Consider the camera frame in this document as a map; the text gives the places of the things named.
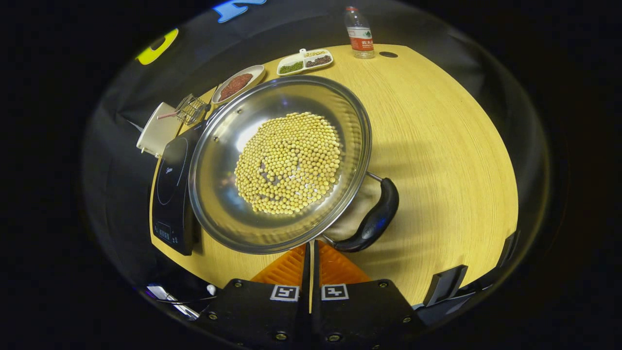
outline pile of soybeans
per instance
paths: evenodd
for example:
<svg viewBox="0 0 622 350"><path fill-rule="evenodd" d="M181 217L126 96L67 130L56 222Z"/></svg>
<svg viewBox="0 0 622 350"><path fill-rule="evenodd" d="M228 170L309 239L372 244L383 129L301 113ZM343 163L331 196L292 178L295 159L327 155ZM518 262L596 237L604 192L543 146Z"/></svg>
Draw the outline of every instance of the pile of soybeans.
<svg viewBox="0 0 622 350"><path fill-rule="evenodd" d="M330 192L340 153L335 127L323 116L290 113L264 122L246 143L235 184L253 211L300 212Z"/></svg>

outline water bottle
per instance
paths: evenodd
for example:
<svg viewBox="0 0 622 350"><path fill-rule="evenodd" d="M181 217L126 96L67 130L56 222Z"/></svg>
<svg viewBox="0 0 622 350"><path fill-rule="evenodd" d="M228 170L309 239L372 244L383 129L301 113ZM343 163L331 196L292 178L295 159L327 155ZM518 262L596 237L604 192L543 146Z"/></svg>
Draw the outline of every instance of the water bottle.
<svg viewBox="0 0 622 350"><path fill-rule="evenodd" d="M346 29L354 56L359 59L374 57L374 41L367 19L355 7L346 7Z"/></svg>

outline wok handle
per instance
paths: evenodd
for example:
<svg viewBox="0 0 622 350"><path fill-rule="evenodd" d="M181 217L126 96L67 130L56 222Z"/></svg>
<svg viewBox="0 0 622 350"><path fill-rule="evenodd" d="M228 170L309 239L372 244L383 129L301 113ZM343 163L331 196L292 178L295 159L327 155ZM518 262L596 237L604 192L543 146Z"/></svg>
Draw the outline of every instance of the wok handle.
<svg viewBox="0 0 622 350"><path fill-rule="evenodd" d="M328 239L333 247L341 252L358 252L372 245L389 226L397 212L397 207L399 207L399 194L393 181L387 177L380 178L369 172L367 174L380 182L380 200L365 215L352 237L340 241Z"/></svg>

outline wooden table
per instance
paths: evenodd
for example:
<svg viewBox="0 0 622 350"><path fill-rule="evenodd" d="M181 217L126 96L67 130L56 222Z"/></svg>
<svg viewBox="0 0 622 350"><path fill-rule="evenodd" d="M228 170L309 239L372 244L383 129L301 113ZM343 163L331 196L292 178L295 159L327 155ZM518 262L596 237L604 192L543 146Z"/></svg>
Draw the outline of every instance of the wooden table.
<svg viewBox="0 0 622 350"><path fill-rule="evenodd" d="M383 236L370 248L345 255L372 279L391 279L415 305L423 301L434 273L468 265L466 285L496 265L505 239L516 230L516 180L494 125L458 82L408 47L374 46L376 52L398 57L376 54L363 60L353 57L349 45L327 47L334 63L305 74L333 79L363 102L373 135L369 171L391 178L400 193L399 210ZM264 64L264 81L278 77L280 59ZM212 93L205 92L202 99L209 100ZM335 239L351 235L379 196L378 183L365 179L351 206L326 233ZM151 214L149 220L153 227ZM217 286L232 278L250 279L282 254L235 252L206 232L189 257L162 243L153 231L151 242Z"/></svg>

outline white dish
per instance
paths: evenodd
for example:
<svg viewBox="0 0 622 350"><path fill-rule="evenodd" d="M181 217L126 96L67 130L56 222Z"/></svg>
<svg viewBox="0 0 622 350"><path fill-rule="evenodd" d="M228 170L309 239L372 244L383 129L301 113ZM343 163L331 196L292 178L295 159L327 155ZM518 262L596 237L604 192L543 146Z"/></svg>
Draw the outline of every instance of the white dish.
<svg viewBox="0 0 622 350"><path fill-rule="evenodd" d="M311 57L305 57L306 54L310 54L310 53L318 52L318 51L324 51L325 54L311 56ZM315 65L313 67L307 67L307 62L308 61L313 61L315 59L318 59L318 58L324 57L324 56L329 56L330 57L330 61L325 63L325 64ZM310 50L310 51L307 51L305 49L301 49L298 54L287 56L284 59L282 59L279 62L279 65L276 68L276 74L280 75L281 77L285 77L286 75L298 74L298 73L301 73L301 72L303 72L305 70L318 69L318 68L326 67L327 65L332 64L334 60L335 59L333 58L333 55L327 49L317 49L317 50ZM302 62L302 69L298 69L298 70L295 70L295 71L289 72L289 73L283 73L283 74L279 73L281 71L281 67L283 67L284 65L292 65L292 64L294 64L296 62Z"/></svg>
<svg viewBox="0 0 622 350"><path fill-rule="evenodd" d="M225 98L222 101L218 101L220 99L220 93L225 89L227 85L229 85L229 83L233 80L233 78L239 75L242 75L242 74L246 74L246 73L253 75L253 77L248 81L248 83L246 83L246 85L242 89L240 89L240 91L234 93L233 95ZM261 64L248 67L244 70L240 70L238 73L235 73L234 75L231 76L231 78L227 79L222 85L218 87L218 89L214 93L214 96L211 98L212 106L222 105L223 103L227 103L231 101L232 99L236 98L239 94L257 85L261 81L261 79L264 77L265 74L266 74L266 68Z"/></svg>
<svg viewBox="0 0 622 350"><path fill-rule="evenodd" d="M157 117L174 111L174 107L164 102L155 109L136 143L136 147L141 150L141 153L147 152L156 158L160 158L166 145L177 136L182 121L176 116L168 116L162 119Z"/></svg>

